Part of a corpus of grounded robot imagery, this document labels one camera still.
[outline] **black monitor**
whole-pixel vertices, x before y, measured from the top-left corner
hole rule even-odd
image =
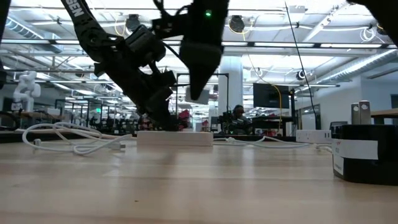
[[[282,95],[282,108],[289,109],[289,87],[276,86]],[[279,108],[279,94],[274,86],[266,83],[253,83],[253,106]]]

